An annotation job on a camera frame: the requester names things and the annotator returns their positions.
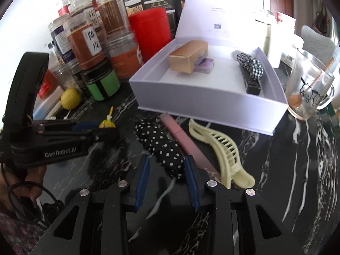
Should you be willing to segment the polka dot black scrunchie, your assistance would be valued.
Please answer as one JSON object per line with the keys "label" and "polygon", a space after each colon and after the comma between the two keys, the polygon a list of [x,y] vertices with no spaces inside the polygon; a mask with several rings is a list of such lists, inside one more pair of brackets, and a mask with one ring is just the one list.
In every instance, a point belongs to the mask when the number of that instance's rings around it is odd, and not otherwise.
{"label": "polka dot black scrunchie", "polygon": [[135,121],[134,130],[141,145],[155,156],[165,173],[172,179],[182,182],[185,169],[184,157],[179,145],[174,140],[170,140],[161,128],[148,119]]}

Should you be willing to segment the lavender open gift box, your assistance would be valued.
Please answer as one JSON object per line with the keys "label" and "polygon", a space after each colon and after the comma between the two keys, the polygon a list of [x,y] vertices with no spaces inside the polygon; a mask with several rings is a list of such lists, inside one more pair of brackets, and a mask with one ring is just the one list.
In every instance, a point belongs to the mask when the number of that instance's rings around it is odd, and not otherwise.
{"label": "lavender open gift box", "polygon": [[[176,36],[129,83],[140,109],[272,135],[288,104],[281,83],[260,48],[254,0],[186,0]],[[171,70],[168,55],[191,40],[208,44],[208,74]],[[264,69],[259,95],[245,89],[237,54]]]}

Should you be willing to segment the green-label black jar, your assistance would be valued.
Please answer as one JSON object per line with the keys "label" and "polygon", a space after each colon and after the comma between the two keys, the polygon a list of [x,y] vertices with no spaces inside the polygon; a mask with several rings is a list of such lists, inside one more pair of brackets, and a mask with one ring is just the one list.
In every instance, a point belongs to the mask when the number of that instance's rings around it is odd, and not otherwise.
{"label": "green-label black jar", "polygon": [[109,60],[81,71],[81,77],[96,101],[103,101],[113,96],[120,88],[120,81]]}

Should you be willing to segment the gold rectangular box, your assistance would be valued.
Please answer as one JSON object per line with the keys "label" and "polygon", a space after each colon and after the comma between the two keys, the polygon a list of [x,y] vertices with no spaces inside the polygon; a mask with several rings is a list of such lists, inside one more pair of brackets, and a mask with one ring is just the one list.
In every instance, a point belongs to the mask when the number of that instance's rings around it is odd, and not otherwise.
{"label": "gold rectangular box", "polygon": [[191,40],[168,55],[169,67],[173,71],[191,74],[208,56],[206,41]]}

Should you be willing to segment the cream plastic hair claw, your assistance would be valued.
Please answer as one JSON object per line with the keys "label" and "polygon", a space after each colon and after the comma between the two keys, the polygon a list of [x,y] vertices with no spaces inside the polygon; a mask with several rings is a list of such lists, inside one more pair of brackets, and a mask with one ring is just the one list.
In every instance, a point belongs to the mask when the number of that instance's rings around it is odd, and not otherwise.
{"label": "cream plastic hair claw", "polygon": [[227,189],[231,189],[232,183],[242,189],[255,185],[254,177],[243,168],[237,145],[229,136],[204,127],[194,119],[190,119],[188,127],[192,137],[210,145],[214,150],[220,166],[219,181],[222,185]]}

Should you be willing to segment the grey leaf-pattern chair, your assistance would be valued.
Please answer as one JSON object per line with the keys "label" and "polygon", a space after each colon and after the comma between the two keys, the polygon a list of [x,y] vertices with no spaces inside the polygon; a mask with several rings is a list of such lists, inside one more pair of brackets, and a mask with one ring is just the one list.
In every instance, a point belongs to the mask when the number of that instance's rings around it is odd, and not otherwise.
{"label": "grey leaf-pattern chair", "polygon": [[307,25],[302,26],[301,37],[304,41],[303,50],[320,60],[325,56],[331,56],[337,47],[329,37],[318,34]]}

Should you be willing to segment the dark-label supplement jar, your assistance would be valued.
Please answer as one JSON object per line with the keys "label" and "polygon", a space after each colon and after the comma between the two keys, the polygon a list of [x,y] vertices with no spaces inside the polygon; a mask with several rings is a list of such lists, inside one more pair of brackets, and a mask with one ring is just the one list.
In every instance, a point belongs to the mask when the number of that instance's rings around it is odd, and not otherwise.
{"label": "dark-label supplement jar", "polygon": [[70,15],[64,14],[48,25],[53,42],[56,44],[65,63],[75,59],[71,45],[66,37],[66,29],[64,28],[64,23],[69,19]]}

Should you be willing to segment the black cosmetic box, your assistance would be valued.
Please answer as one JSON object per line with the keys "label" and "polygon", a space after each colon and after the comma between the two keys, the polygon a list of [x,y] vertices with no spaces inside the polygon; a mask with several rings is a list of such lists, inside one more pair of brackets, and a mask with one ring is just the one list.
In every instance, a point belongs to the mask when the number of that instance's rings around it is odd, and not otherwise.
{"label": "black cosmetic box", "polygon": [[256,80],[253,80],[250,77],[249,72],[243,66],[241,66],[240,69],[241,69],[241,73],[242,73],[242,77],[243,77],[243,81],[245,85],[245,90],[247,94],[259,96],[261,92],[261,86],[259,82]]}

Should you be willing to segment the gingham black white scrunchie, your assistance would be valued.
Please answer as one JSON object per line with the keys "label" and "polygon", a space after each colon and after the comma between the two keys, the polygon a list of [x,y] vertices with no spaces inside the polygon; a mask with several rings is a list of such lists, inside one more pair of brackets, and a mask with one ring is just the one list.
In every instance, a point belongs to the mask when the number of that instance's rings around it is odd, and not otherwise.
{"label": "gingham black white scrunchie", "polygon": [[248,71],[250,77],[259,81],[263,77],[264,69],[261,62],[249,54],[239,53],[237,61]]}

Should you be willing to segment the tall brown-label plastic jar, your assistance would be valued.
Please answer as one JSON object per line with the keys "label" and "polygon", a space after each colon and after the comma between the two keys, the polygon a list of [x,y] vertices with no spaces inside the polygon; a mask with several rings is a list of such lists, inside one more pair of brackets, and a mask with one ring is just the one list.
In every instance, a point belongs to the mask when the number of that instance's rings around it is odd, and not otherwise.
{"label": "tall brown-label plastic jar", "polygon": [[123,0],[96,0],[108,37],[119,38],[130,31],[130,23]]}

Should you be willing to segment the clear glass mug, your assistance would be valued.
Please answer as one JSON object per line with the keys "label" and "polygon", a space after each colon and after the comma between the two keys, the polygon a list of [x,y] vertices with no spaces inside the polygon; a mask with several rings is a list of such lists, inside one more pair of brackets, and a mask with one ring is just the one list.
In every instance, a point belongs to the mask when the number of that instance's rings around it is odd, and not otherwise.
{"label": "clear glass mug", "polygon": [[308,120],[315,110],[326,107],[334,97],[334,76],[330,71],[334,58],[326,64],[298,48],[286,85],[288,111],[299,120]]}

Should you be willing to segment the white paper cup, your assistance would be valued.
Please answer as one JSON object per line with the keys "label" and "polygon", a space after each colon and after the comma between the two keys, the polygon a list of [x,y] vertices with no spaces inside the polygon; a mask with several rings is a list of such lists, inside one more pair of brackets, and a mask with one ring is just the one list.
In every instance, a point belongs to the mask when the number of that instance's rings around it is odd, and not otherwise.
{"label": "white paper cup", "polygon": [[286,33],[295,33],[296,19],[281,12],[276,13],[277,25]]}

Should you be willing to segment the red cylindrical canister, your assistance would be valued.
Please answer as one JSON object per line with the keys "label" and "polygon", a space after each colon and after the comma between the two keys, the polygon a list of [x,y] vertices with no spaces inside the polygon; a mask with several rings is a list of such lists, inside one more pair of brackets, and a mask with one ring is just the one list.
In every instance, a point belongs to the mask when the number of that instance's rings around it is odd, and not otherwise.
{"label": "red cylindrical canister", "polygon": [[156,7],[129,16],[144,62],[171,42],[171,29],[165,9]]}

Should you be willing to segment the yellow lemon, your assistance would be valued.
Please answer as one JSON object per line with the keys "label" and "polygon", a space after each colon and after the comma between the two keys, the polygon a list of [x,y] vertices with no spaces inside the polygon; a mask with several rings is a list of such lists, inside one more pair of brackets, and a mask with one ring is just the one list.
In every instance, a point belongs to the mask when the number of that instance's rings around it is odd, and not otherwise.
{"label": "yellow lemon", "polygon": [[61,95],[61,106],[66,110],[76,108],[82,100],[81,93],[76,88],[68,88]]}

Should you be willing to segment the purple Manta Ray card box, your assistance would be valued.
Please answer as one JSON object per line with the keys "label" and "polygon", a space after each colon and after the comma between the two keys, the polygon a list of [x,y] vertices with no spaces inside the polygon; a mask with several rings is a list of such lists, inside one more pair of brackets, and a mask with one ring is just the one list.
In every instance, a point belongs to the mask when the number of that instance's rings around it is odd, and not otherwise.
{"label": "purple Manta Ray card box", "polygon": [[205,58],[197,67],[195,68],[195,72],[201,72],[204,74],[210,74],[214,67],[214,59]]}

